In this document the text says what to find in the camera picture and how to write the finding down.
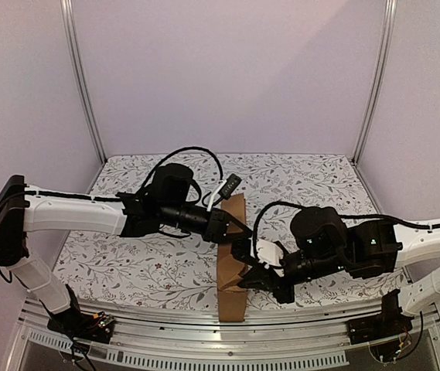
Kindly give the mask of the brown cardboard box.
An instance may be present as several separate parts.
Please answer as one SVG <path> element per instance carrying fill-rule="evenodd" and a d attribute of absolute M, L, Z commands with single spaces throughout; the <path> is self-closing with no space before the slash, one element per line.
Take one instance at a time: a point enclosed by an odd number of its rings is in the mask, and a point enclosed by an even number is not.
<path fill-rule="evenodd" d="M 244 194 L 231 196 L 221 203 L 221 209 L 229 212 L 242 223 L 246 223 Z M 247 265 L 234 259 L 231 243 L 217 247 L 217 307 L 220 322 L 243 322 L 247 308 L 247 289 L 237 283 L 247 271 Z"/>

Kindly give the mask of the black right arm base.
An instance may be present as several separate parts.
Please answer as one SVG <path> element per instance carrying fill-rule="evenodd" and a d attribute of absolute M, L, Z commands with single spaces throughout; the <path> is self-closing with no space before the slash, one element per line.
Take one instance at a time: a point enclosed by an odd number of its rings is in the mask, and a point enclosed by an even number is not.
<path fill-rule="evenodd" d="M 380 312 L 375 315 L 350 319 L 346 322 L 346 334 L 352 345 L 374 342 L 393 337 L 390 342 L 371 345 L 372 357 L 381 363 L 395 362 L 404 348 L 410 344 L 412 317 L 402 313 L 399 305 L 399 289 L 395 289 L 381 298 Z"/>

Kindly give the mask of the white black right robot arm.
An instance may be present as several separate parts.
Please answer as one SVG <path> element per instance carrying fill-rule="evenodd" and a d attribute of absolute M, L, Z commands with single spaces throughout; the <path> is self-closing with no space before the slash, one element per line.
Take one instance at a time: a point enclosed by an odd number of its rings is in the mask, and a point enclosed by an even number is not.
<path fill-rule="evenodd" d="M 302 207 L 289 224 L 297 250 L 256 234 L 238 241 L 232 254 L 249 265 L 237 285 L 271 293 L 280 304 L 295 300 L 295 286 L 340 271 L 354 279 L 391 273 L 423 260 L 440 258 L 440 219 L 410 222 L 384 214 L 348 216 L 332 207 Z"/>

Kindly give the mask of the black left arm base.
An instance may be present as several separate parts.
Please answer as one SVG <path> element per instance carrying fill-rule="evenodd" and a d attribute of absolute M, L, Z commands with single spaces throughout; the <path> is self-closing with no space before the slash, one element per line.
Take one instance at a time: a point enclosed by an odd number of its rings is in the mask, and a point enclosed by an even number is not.
<path fill-rule="evenodd" d="M 70 339 L 85 339 L 92 342 L 109 344 L 114 332 L 116 319 L 104 311 L 89 315 L 80 310 L 77 296 L 68 284 L 66 289 L 69 294 L 69 308 L 49 315 L 47 328 L 51 331 L 62 333 Z"/>

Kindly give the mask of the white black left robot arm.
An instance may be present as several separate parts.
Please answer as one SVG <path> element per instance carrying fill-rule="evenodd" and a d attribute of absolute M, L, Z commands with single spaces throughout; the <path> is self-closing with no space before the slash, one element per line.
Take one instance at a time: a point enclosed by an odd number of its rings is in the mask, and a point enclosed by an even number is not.
<path fill-rule="evenodd" d="M 70 289 L 29 252 L 28 233 L 80 230 L 137 238 L 170 226 L 218 245 L 251 236 L 244 222 L 226 210 L 188 200 L 190 188 L 197 186 L 193 171 L 176 163 L 157 166 L 151 183 L 137 192 L 113 197 L 54 192 L 14 175 L 0 192 L 0 267 L 17 277 L 48 313 L 57 315 L 70 335 L 81 335 L 87 329 L 85 315 Z"/>

